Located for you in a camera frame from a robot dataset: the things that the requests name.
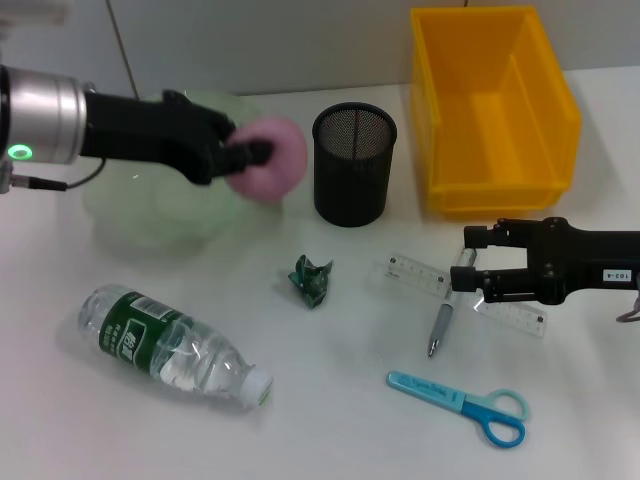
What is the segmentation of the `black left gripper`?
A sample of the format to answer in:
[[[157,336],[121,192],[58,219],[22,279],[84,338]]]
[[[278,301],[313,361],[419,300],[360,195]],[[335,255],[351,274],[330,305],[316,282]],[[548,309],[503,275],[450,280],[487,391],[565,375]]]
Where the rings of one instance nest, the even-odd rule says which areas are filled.
[[[165,90],[159,101],[87,92],[85,103],[85,157],[161,164],[204,186],[264,166],[274,151],[262,140],[222,147],[236,124],[177,91]]]

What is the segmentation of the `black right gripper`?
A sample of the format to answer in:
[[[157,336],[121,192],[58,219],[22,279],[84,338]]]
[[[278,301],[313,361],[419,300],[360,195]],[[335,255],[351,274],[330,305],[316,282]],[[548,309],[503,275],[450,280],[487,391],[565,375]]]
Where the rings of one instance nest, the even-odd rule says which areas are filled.
[[[639,233],[588,231],[561,217],[542,221],[501,218],[491,227],[466,226],[466,248],[526,248],[528,270],[452,266],[455,292],[480,290],[486,303],[539,301],[559,305],[579,290],[639,288]]]

